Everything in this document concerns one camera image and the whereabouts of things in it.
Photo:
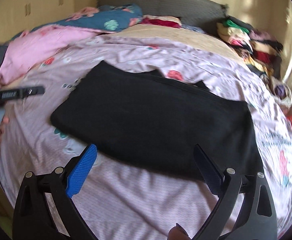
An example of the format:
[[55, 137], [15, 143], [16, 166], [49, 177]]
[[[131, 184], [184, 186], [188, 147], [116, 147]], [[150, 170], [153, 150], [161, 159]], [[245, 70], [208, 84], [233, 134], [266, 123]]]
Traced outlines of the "left hand painted nails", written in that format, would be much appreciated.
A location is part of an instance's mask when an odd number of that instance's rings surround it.
[[2, 139], [2, 135], [4, 134], [4, 131], [5, 131], [5, 125], [8, 123], [9, 123], [9, 118], [8, 118], [8, 116], [4, 115], [3, 119], [0, 123], [0, 142]]

